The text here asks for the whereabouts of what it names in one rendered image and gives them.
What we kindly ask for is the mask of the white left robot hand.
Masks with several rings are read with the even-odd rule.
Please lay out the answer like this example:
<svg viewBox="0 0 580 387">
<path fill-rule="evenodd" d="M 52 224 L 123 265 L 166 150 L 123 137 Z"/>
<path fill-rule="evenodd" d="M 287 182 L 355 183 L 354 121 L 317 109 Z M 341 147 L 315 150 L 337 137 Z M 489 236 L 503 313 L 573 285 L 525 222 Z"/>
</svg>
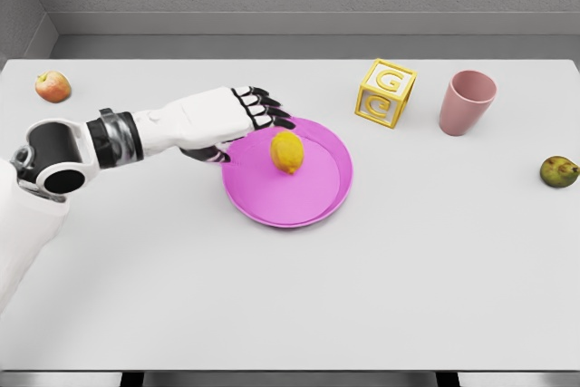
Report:
<svg viewBox="0 0 580 387">
<path fill-rule="evenodd" d="M 295 128 L 290 114 L 264 89 L 252 86 L 218 88 L 179 101 L 177 146 L 186 156 L 204 162 L 229 162 L 221 144 L 271 127 Z"/>
</svg>

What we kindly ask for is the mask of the yellow lemon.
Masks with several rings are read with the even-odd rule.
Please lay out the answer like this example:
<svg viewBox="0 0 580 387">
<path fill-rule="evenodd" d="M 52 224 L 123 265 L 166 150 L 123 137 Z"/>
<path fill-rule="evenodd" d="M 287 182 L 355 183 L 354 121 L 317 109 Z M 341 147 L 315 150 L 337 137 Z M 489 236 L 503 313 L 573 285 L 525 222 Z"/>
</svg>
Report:
<svg viewBox="0 0 580 387">
<path fill-rule="evenodd" d="M 304 161 L 303 143 L 291 131 L 280 131 L 271 140 L 270 157 L 277 169 L 293 175 L 301 168 Z"/>
</svg>

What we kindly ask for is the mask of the pink plate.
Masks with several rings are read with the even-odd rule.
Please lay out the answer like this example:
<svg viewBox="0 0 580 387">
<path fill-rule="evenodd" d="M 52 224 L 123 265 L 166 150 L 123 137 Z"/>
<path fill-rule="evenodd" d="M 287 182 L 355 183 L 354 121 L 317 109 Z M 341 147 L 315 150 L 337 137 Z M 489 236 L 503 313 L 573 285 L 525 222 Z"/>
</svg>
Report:
<svg viewBox="0 0 580 387">
<path fill-rule="evenodd" d="M 324 125 L 293 118 L 304 161 L 293 175 L 276 168 L 269 149 L 281 131 L 255 131 L 233 142 L 222 179 L 231 202 L 246 216 L 272 227 L 302 227 L 327 218 L 345 201 L 353 161 L 343 141 Z"/>
</svg>

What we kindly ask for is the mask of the red apple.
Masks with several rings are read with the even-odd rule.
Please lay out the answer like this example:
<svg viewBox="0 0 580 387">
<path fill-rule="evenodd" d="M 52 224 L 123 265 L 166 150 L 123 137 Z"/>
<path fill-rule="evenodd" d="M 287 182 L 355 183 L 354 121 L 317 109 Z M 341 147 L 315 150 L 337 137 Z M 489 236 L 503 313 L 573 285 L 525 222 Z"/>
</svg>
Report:
<svg viewBox="0 0 580 387">
<path fill-rule="evenodd" d="M 68 79 L 58 71 L 41 73 L 35 81 L 34 88 L 42 99 L 51 103 L 63 102 L 72 93 Z"/>
</svg>

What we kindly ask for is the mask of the yellow letter block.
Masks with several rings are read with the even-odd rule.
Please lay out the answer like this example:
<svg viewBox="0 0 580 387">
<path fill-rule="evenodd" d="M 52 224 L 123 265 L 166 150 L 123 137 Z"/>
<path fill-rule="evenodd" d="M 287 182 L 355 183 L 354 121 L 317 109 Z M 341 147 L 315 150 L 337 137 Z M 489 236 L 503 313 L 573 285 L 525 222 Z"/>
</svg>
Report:
<svg viewBox="0 0 580 387">
<path fill-rule="evenodd" d="M 368 121 L 394 129 L 411 96 L 417 73 L 376 59 L 359 86 L 354 113 Z"/>
</svg>

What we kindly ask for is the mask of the pink cup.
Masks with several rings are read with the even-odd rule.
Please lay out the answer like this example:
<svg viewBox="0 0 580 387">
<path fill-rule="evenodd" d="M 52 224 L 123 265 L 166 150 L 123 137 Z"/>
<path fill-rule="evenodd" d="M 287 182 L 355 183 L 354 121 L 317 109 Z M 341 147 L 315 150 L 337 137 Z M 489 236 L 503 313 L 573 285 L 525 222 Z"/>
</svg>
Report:
<svg viewBox="0 0 580 387">
<path fill-rule="evenodd" d="M 440 108 L 439 125 L 450 136 L 467 133 L 487 111 L 498 92 L 486 74 L 465 70 L 453 75 Z"/>
</svg>

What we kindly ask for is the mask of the green pear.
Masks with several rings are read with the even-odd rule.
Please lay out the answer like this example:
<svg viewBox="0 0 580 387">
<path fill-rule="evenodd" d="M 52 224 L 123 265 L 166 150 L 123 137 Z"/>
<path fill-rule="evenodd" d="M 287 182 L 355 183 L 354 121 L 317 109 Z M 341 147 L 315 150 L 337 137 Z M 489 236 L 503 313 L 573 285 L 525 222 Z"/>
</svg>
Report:
<svg viewBox="0 0 580 387">
<path fill-rule="evenodd" d="M 580 176 L 580 166 L 562 156 L 551 156 L 540 167 L 540 178 L 552 188 L 567 188 Z"/>
</svg>

